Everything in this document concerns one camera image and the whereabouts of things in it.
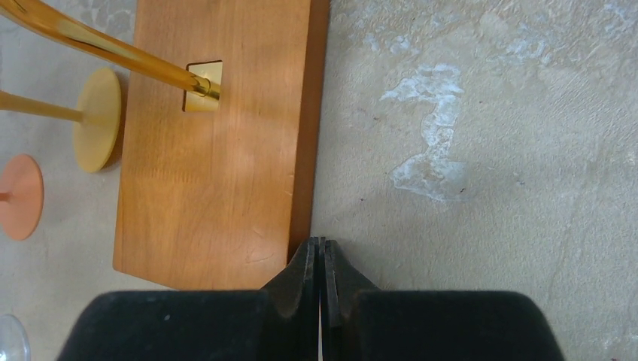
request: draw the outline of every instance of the concrete floor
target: concrete floor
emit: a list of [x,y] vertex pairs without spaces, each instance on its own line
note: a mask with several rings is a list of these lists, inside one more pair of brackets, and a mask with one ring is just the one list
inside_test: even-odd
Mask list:
[[[47,3],[132,39],[134,0]],[[313,234],[385,288],[525,293],[567,359],[638,359],[638,5],[332,6]],[[6,20],[0,44],[2,89],[58,105],[104,65]],[[77,169],[70,131],[0,113],[0,165],[46,181],[36,233],[0,235],[0,314],[40,360],[97,294],[158,288],[111,268],[119,170]]]

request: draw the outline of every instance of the wooden block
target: wooden block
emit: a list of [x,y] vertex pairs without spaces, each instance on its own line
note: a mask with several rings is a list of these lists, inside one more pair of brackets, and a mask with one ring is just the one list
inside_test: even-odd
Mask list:
[[258,288],[308,237],[330,0],[138,0],[135,46],[223,61],[216,112],[129,85],[113,267],[180,290]]

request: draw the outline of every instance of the clear glass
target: clear glass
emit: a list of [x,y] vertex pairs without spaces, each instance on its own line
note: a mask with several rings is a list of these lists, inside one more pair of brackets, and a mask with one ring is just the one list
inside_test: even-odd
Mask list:
[[12,314],[0,316],[0,361],[30,361],[26,331]]

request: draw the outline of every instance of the gold metal rod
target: gold metal rod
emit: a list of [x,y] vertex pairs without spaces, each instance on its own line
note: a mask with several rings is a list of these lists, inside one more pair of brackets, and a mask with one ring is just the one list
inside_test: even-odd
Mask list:
[[15,96],[0,90],[0,109],[3,111],[19,111],[43,117],[52,117],[82,123],[82,113],[75,109],[38,102],[37,100]]
[[0,14],[45,38],[219,101],[219,84],[85,26],[40,0],[0,0]]

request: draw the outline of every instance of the yellow round base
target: yellow round base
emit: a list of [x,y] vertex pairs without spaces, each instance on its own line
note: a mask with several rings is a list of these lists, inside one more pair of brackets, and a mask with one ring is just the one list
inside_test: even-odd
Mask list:
[[111,157],[120,130],[122,91],[115,72],[102,68],[89,77],[77,100],[81,123],[73,126],[75,160],[82,170],[94,173]]

